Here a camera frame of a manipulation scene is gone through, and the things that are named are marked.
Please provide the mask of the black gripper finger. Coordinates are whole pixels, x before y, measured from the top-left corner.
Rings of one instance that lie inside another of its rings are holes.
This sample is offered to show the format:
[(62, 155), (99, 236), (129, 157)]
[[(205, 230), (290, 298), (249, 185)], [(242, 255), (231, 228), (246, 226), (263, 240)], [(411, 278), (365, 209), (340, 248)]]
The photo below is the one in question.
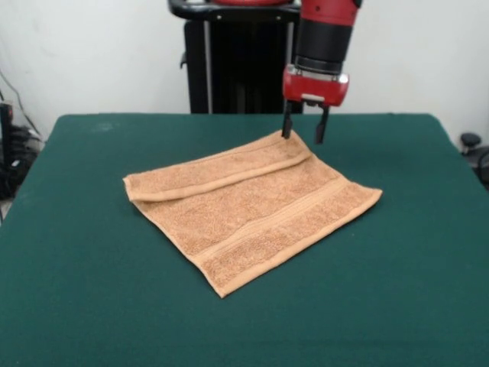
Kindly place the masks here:
[(284, 109), (284, 114), (283, 114), (283, 127), (282, 127), (282, 134), (281, 134), (281, 136), (285, 139), (290, 138), (290, 132), (293, 125), (291, 119), (292, 107), (293, 107), (293, 103), (287, 100)]
[(321, 119), (319, 121), (319, 124), (316, 126), (316, 133), (315, 133), (315, 143), (317, 145), (321, 145), (323, 143), (325, 129), (329, 119), (329, 110), (330, 110), (329, 106), (325, 106), (322, 108)]

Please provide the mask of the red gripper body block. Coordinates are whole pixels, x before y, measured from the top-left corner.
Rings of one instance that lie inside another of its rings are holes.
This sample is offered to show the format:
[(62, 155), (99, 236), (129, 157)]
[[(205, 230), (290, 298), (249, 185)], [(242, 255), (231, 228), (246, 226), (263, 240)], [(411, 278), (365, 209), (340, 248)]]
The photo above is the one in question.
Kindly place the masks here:
[(287, 101), (340, 106), (347, 94), (349, 75), (314, 73), (286, 65), (283, 71), (283, 97)]

